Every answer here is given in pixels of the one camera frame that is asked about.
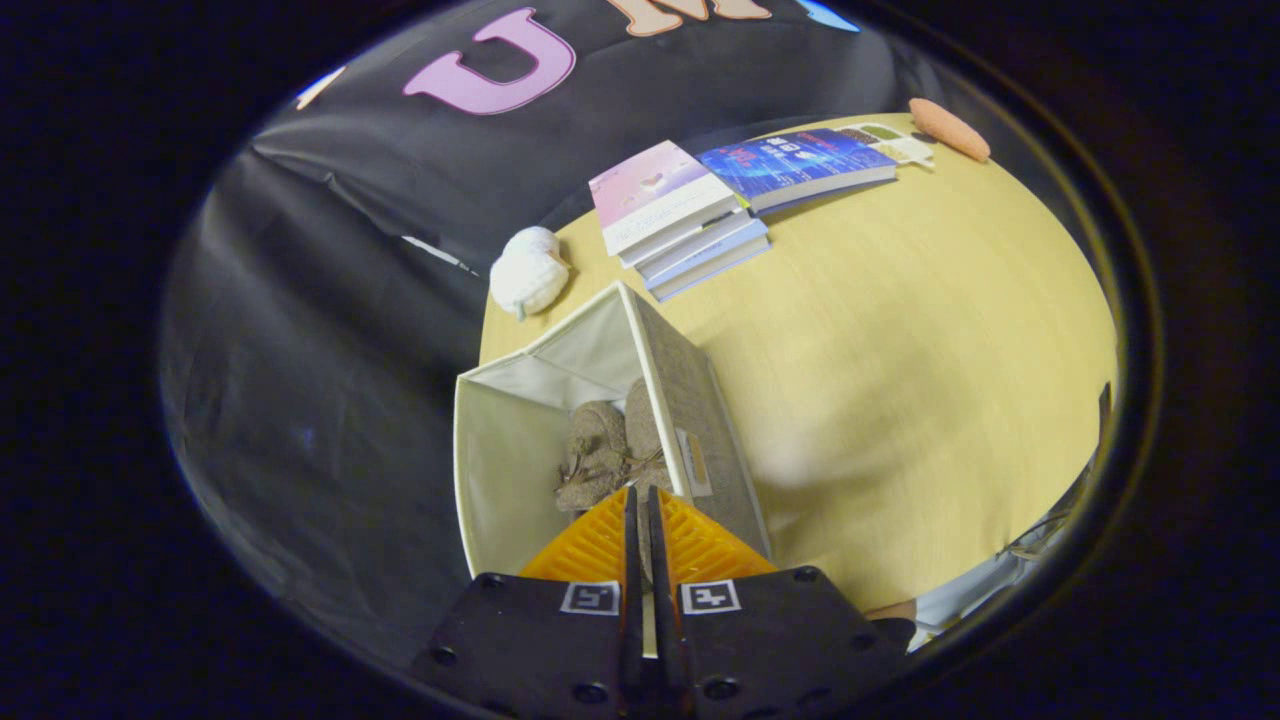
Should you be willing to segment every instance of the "pink letter u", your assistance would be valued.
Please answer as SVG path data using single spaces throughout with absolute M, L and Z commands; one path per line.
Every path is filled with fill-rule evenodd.
M 506 40 L 534 56 L 534 69 L 512 82 L 493 82 L 465 67 L 462 53 L 449 53 L 422 68 L 404 86 L 404 95 L 422 92 L 439 97 L 472 115 L 495 115 L 515 110 L 556 87 L 573 69 L 577 56 L 558 35 L 532 19 L 534 9 L 522 8 L 480 28 L 472 40 Z

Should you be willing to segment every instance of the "wooden table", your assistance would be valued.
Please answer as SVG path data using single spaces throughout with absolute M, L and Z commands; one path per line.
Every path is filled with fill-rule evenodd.
M 900 131 L 908 114 L 874 120 Z M 764 218 L 773 249 L 658 305 L 710 356 L 781 566 L 822 568 L 859 607 L 991 557 L 1066 491 L 1098 441 L 1115 327 L 1088 263 L 995 161 L 936 168 Z M 492 301 L 488 363 L 616 278 L 595 213 L 558 232 L 575 273 L 517 323 Z

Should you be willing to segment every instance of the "orange object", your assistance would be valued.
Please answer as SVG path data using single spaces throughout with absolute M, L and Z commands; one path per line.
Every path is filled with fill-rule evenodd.
M 915 97 L 908 105 L 911 109 L 911 119 L 915 122 L 915 127 L 979 163 L 986 163 L 987 158 L 991 158 L 991 146 L 978 135 L 978 131 L 969 127 L 969 123 L 952 115 L 937 102 Z
M 672 592 L 680 583 L 728 580 L 777 571 L 772 562 L 692 505 L 660 488 L 658 496 Z
M 521 577 L 562 583 L 617 580 L 626 584 L 626 507 L 627 488 L 605 497 L 556 536 L 525 565 Z

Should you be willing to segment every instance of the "storage box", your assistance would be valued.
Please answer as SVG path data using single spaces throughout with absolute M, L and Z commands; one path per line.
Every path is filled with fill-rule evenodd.
M 625 411 L 641 377 L 676 495 L 771 557 L 710 360 L 614 282 L 525 350 L 458 377 L 454 495 L 472 575 L 518 573 L 568 527 L 554 489 L 570 413 L 591 400 Z

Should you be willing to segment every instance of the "white plush toy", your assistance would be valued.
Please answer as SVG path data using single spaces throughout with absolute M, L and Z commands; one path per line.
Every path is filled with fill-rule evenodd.
M 559 256 L 559 238 L 547 228 L 525 228 L 507 241 L 489 270 L 494 302 L 516 319 L 541 311 L 564 290 L 568 263 Z

